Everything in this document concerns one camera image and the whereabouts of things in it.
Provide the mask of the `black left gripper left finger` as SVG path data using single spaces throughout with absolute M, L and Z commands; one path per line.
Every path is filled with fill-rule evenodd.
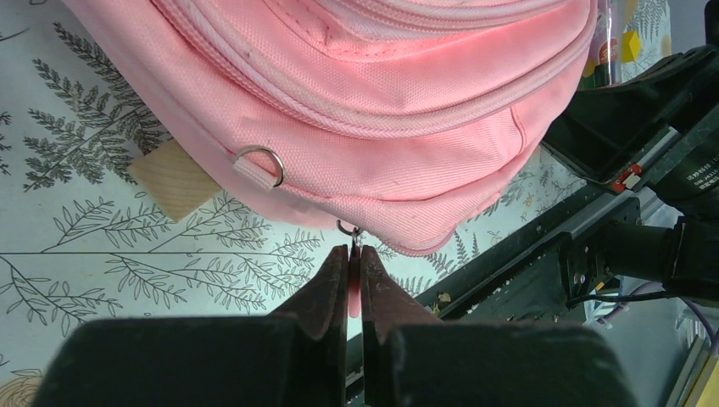
M 107 319 L 64 342 L 35 406 L 342 406 L 348 249 L 265 316 Z

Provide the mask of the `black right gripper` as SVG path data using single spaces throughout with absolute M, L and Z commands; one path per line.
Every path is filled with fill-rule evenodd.
M 648 188 L 684 215 L 718 221 L 718 48 L 661 59 L 617 86 L 576 92 L 542 145 L 614 194 Z

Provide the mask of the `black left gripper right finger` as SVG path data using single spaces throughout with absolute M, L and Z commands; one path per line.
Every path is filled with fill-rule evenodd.
M 369 406 L 634 406 L 609 344 L 575 323 L 447 322 L 359 251 Z

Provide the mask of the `pink student backpack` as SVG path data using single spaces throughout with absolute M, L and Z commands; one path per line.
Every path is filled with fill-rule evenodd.
M 69 1 L 174 140 L 264 217 L 438 251 L 573 97 L 594 1 Z

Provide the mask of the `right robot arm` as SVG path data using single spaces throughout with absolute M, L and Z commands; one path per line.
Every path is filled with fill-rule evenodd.
M 675 226 L 601 226 L 600 273 L 658 282 L 661 298 L 718 304 L 718 48 L 661 59 L 618 86 L 577 92 L 543 145 L 583 180 L 621 194 L 647 188 Z

